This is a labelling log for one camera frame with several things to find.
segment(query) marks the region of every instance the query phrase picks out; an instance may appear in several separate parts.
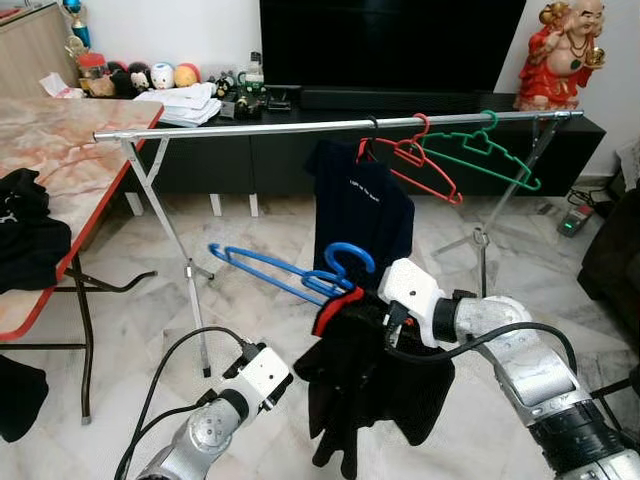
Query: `red statue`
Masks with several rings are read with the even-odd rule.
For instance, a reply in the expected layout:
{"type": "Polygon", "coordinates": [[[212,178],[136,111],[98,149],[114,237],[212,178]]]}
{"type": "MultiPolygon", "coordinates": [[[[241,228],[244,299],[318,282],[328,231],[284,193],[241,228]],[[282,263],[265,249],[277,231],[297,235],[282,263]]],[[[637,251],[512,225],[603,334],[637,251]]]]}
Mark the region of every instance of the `red statue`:
{"type": "Polygon", "coordinates": [[[600,0],[547,5],[545,27],[529,40],[529,56],[520,72],[518,110],[565,110],[578,106],[577,86],[586,87],[593,70],[604,65],[604,51],[594,44],[602,33],[600,0]]]}

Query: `white cabinet leg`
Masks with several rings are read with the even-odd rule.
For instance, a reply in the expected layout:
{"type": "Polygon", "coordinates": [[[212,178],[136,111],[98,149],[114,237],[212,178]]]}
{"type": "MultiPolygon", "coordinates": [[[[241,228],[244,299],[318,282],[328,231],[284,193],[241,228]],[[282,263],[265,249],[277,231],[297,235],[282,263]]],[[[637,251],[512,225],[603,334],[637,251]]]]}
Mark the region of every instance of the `white cabinet leg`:
{"type": "Polygon", "coordinates": [[[220,203],[220,195],[217,193],[212,193],[211,195],[209,195],[209,198],[211,199],[211,208],[213,209],[213,216],[221,217],[222,204],[220,203]]]}
{"type": "Polygon", "coordinates": [[[249,195],[249,208],[251,209],[251,216],[258,217],[260,211],[258,210],[258,194],[252,193],[249,195]]]}
{"type": "Polygon", "coordinates": [[[139,217],[144,214],[144,207],[142,206],[142,201],[140,200],[140,195],[136,192],[125,192],[124,196],[129,203],[129,207],[131,211],[136,217],[139,217]]]}

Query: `clothes hanger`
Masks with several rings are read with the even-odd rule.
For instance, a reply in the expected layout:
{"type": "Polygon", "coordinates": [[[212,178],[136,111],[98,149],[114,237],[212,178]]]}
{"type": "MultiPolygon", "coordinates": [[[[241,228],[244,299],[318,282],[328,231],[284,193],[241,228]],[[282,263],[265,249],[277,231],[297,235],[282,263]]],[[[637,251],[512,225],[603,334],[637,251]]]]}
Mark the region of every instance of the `clothes hanger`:
{"type": "Polygon", "coordinates": [[[303,270],[296,267],[295,265],[291,265],[290,263],[284,262],[277,258],[269,257],[267,255],[263,255],[251,250],[246,250],[244,248],[225,247],[224,251],[221,251],[220,248],[220,245],[217,243],[209,244],[209,251],[220,260],[223,260],[233,265],[234,267],[238,267],[241,270],[244,270],[245,272],[248,272],[251,275],[260,278],[261,280],[264,280],[265,282],[282,288],[283,290],[286,290],[287,292],[303,298],[311,303],[315,303],[318,306],[323,305],[325,303],[325,300],[318,299],[313,295],[309,295],[307,292],[292,287],[291,285],[288,285],[283,281],[272,277],[271,275],[261,272],[257,268],[250,267],[246,263],[242,263],[240,260],[235,258],[235,256],[249,257],[254,260],[264,262],[268,265],[280,268],[289,273],[298,275],[300,277],[300,282],[302,283],[302,285],[327,297],[337,297],[338,295],[343,294],[345,291],[349,291],[355,288],[353,282],[346,278],[347,271],[335,258],[335,254],[337,252],[347,252],[358,257],[364,263],[368,273],[373,273],[376,269],[375,261],[366,250],[363,250],[356,245],[346,242],[335,242],[330,244],[325,249],[324,258],[327,261],[327,264],[333,269],[335,273],[327,272],[324,270],[303,270]]]}
{"type": "Polygon", "coordinates": [[[358,148],[358,156],[356,157],[356,163],[360,162],[360,159],[363,156],[366,156],[369,161],[377,161],[375,155],[372,153],[371,144],[373,143],[384,143],[386,145],[391,145],[393,147],[393,153],[403,160],[411,163],[415,167],[422,168],[425,164],[428,164],[431,168],[433,168],[436,172],[440,174],[440,176],[449,184],[451,187],[451,191],[448,194],[438,192],[431,187],[428,187],[407,175],[398,172],[397,170],[390,169],[391,173],[395,176],[403,179],[404,181],[414,185],[415,187],[429,192],[432,195],[441,198],[449,203],[457,205],[462,203],[462,195],[457,191],[456,184],[451,180],[451,178],[442,170],[438,165],[436,165],[433,161],[431,161],[422,146],[418,143],[418,141],[424,137],[429,131],[429,118],[422,113],[416,113],[414,117],[421,118],[424,121],[424,130],[410,139],[400,140],[399,142],[394,142],[393,140],[388,140],[386,138],[378,138],[378,122],[374,117],[368,117],[374,123],[374,136],[369,138],[363,138],[360,140],[360,146],[358,148]]]}
{"type": "Polygon", "coordinates": [[[532,171],[531,169],[524,164],[524,162],[522,160],[520,160],[518,157],[511,155],[506,148],[504,148],[501,145],[498,145],[497,143],[493,142],[490,138],[489,138],[489,134],[488,132],[490,132],[491,130],[495,129],[496,126],[498,125],[498,116],[496,115],[495,112],[491,111],[491,110],[483,110],[482,113],[486,113],[491,115],[492,117],[492,123],[490,126],[488,127],[482,127],[480,130],[476,130],[473,133],[461,133],[461,132],[451,132],[451,133],[444,133],[444,132],[438,132],[438,133],[429,133],[426,135],[422,136],[422,139],[420,141],[420,144],[422,146],[422,148],[424,149],[425,152],[427,152],[429,155],[433,155],[433,156],[437,156],[440,158],[444,158],[445,160],[450,160],[452,162],[456,162],[460,165],[464,165],[466,167],[469,168],[473,168],[474,170],[478,170],[480,172],[486,173],[487,175],[491,175],[494,176],[496,178],[499,178],[501,180],[504,180],[505,182],[509,182],[509,183],[513,183],[516,184],[522,188],[526,188],[527,190],[531,190],[531,191],[536,191],[538,189],[540,189],[540,187],[542,186],[542,183],[540,182],[539,179],[534,178],[531,179],[531,175],[532,175],[532,171]],[[515,178],[511,178],[508,177],[506,175],[503,175],[499,172],[494,172],[493,170],[490,170],[488,168],[485,167],[481,167],[480,165],[476,165],[474,163],[465,161],[465,160],[461,160],[459,158],[453,157],[451,155],[447,155],[446,153],[441,153],[438,152],[436,150],[432,150],[429,148],[425,147],[425,142],[430,139],[430,138],[444,138],[444,139],[453,139],[453,140],[462,140],[461,142],[461,146],[463,149],[468,150],[470,152],[473,152],[477,155],[481,155],[483,157],[489,157],[493,154],[494,151],[498,151],[500,153],[502,153],[502,155],[507,159],[510,160],[512,162],[515,162],[518,164],[518,167],[521,170],[524,170],[525,174],[522,177],[521,180],[515,179],[515,178]],[[486,150],[481,150],[479,148],[473,147],[472,145],[469,145],[469,142],[475,139],[480,138],[481,140],[484,141],[485,145],[487,146],[486,150]]]}

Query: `red table edge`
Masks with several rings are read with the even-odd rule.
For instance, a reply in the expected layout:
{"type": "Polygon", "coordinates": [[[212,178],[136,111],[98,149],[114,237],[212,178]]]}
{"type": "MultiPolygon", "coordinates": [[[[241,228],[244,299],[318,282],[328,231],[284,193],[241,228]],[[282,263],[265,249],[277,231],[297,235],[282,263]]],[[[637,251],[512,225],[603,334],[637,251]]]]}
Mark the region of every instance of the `red table edge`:
{"type": "MultiPolygon", "coordinates": [[[[157,115],[151,121],[149,128],[153,128],[156,126],[156,124],[160,120],[160,117],[162,116],[162,112],[164,112],[164,107],[160,107],[160,110],[158,111],[157,115]]],[[[136,149],[140,150],[144,145],[144,142],[145,140],[140,140],[136,144],[136,149]]],[[[93,226],[98,221],[98,218],[102,214],[104,208],[107,206],[107,203],[109,202],[109,200],[111,200],[111,197],[113,196],[114,192],[120,185],[120,182],[124,178],[130,166],[131,166],[131,163],[129,162],[129,160],[127,160],[122,166],[122,168],[120,169],[120,171],[118,172],[118,175],[116,175],[116,178],[114,178],[113,182],[111,182],[111,185],[109,186],[105,194],[102,196],[100,203],[98,203],[98,206],[89,217],[89,220],[87,220],[87,223],[78,234],[76,241],[73,242],[73,245],[71,245],[71,250],[69,250],[69,253],[67,254],[67,256],[64,257],[62,260],[60,260],[60,262],[58,263],[58,267],[56,269],[56,277],[58,278],[58,282],[62,279],[64,275],[64,271],[71,263],[71,259],[76,253],[78,253],[78,250],[80,250],[82,243],[85,241],[85,239],[87,238],[87,235],[89,235],[89,232],[91,232],[93,226]]],[[[20,325],[20,327],[18,327],[13,332],[0,333],[0,341],[4,342],[8,340],[17,340],[18,338],[24,336],[29,330],[31,330],[31,327],[36,322],[38,315],[40,315],[40,313],[44,309],[44,306],[47,304],[47,301],[49,300],[49,297],[51,297],[51,294],[53,293],[55,288],[56,287],[53,286],[43,290],[42,294],[40,295],[40,298],[38,298],[38,301],[36,302],[35,306],[31,310],[31,313],[29,313],[29,316],[24,321],[24,323],[20,325]]]]}

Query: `white wall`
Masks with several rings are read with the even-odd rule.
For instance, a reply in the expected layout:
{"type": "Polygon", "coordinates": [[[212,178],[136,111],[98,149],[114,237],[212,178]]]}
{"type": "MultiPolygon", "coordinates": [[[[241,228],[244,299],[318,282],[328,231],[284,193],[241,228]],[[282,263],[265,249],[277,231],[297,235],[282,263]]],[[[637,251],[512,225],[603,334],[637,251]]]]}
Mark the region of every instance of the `white wall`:
{"type": "MultiPolygon", "coordinates": [[[[550,0],[528,0],[496,85],[516,92],[529,37],[539,30],[538,13],[550,0]]],[[[243,66],[260,50],[259,0],[84,0],[96,51],[130,63],[191,62],[206,78],[223,66],[243,66]]],[[[640,134],[640,0],[608,0],[598,44],[606,67],[580,94],[581,107],[607,135],[585,168],[609,175],[615,148],[640,134]]]]}
{"type": "Polygon", "coordinates": [[[260,50],[259,0],[83,0],[108,60],[194,63],[206,78],[260,50]]]}
{"type": "MultiPolygon", "coordinates": [[[[516,92],[527,57],[529,37],[540,29],[538,13],[549,0],[528,0],[507,54],[496,92],[516,92]]],[[[607,131],[583,175],[611,175],[618,167],[615,149],[640,135],[640,0],[605,1],[604,31],[597,44],[607,57],[587,88],[580,108],[607,131]]]]}

